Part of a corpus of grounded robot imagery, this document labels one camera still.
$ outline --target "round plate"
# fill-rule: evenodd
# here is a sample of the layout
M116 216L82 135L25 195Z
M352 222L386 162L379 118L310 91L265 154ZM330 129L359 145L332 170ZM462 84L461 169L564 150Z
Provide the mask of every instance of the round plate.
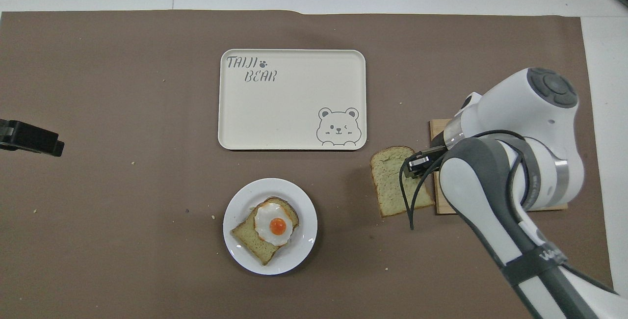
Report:
M275 253L265 266L253 255L231 230L242 223L251 210L271 196L289 202L299 216L299 225L292 232L290 240ZM316 240L318 218L312 201L297 185L278 178L265 178L249 183L229 202L222 222L222 235L231 256L245 269L262 275L276 275L294 269L305 259Z

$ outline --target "black strap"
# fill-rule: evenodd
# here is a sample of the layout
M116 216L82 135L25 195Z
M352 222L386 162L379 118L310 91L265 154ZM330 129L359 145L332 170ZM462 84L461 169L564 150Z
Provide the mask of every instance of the black strap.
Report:
M554 243L548 241L510 261L501 268L501 272L508 283L514 287L527 279L538 276L541 272L560 266L565 261L567 261L565 254Z

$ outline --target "toast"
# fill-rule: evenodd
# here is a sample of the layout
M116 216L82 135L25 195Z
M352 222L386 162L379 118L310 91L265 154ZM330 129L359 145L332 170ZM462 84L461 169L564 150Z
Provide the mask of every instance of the toast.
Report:
M404 160L414 153L415 151L407 146L392 146L378 151L370 158L370 173L375 184L379 212L382 217L406 212L406 205L403 203L403 196L401 196L401 189L399 188L399 169ZM419 180L405 176L402 176L402 180L409 205ZM417 195L415 209L433 204L434 201L422 187Z
M296 229L299 225L299 217L287 201L276 196L267 198L264 202L257 205L244 222L240 223L237 227L235 227L235 229L231 230L231 234L238 238L242 245L251 250L253 255L256 256L264 266L267 265L271 259L273 259L277 250L283 247L283 245L272 245L267 241L261 240L258 232L255 230L255 216L258 214L258 209L267 203L279 204L288 212L288 216L290 217L290 220L292 220L292 231L294 232L294 229Z

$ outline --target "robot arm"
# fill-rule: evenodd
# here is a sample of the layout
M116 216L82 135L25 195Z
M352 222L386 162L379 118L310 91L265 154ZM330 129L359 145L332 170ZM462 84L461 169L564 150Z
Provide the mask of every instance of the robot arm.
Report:
M577 108L565 78L522 70L484 96L469 95L434 147L406 160L404 169L422 180L440 169L449 204L534 317L628 318L628 301L572 268L526 214L567 203L582 186Z

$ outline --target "white plate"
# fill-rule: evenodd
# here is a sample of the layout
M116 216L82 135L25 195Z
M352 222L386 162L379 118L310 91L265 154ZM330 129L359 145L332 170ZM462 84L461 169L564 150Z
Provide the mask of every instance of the white plate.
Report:
M288 244L277 250L273 259L263 266L260 260L231 234L231 230L242 223L255 206L271 196L289 202L299 216L299 225L292 232ZM245 269L262 275L281 274L299 265L314 246L317 231L318 218L310 198L297 185L278 178L256 180L236 192L227 206L222 222L222 235L231 256Z
M230 150L357 150L366 143L359 51L231 49L220 60L218 141Z

